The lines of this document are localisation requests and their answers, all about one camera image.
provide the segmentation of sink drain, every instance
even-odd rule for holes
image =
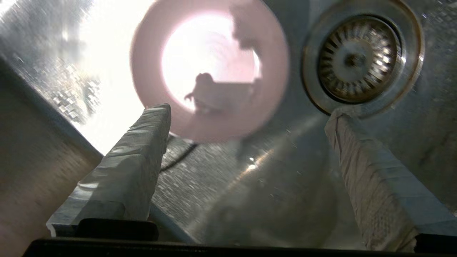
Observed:
[[[401,46],[383,21],[361,16],[343,23],[325,41],[319,57],[324,88],[344,102],[366,102],[388,84]]]
[[[331,7],[311,31],[303,81],[325,113],[346,106],[363,117],[408,92],[423,57],[422,29],[403,2],[350,0]]]

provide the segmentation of sink basin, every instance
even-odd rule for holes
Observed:
[[[154,2],[18,0],[0,12],[0,56],[104,154],[143,109],[129,47]],[[328,116],[310,101],[301,72],[309,31],[338,1],[264,2],[289,47],[282,103],[255,133],[200,144],[161,173],[152,218],[184,242],[363,249],[323,130]],[[362,122],[457,215],[457,4],[406,3],[425,34],[422,72],[400,101]],[[163,164],[188,146],[171,141]]]

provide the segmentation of drain rim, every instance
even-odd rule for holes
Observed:
[[[390,25],[396,32],[402,52],[399,62],[388,81],[388,88],[376,98],[364,103],[341,102],[329,96],[320,84],[317,67],[320,49],[339,25],[356,16],[373,16]],[[425,52],[424,34],[415,13],[399,0],[349,0],[331,6],[314,25],[303,50],[303,82],[312,103],[330,115],[344,107],[347,112],[361,118],[391,107],[410,91],[419,77]]]

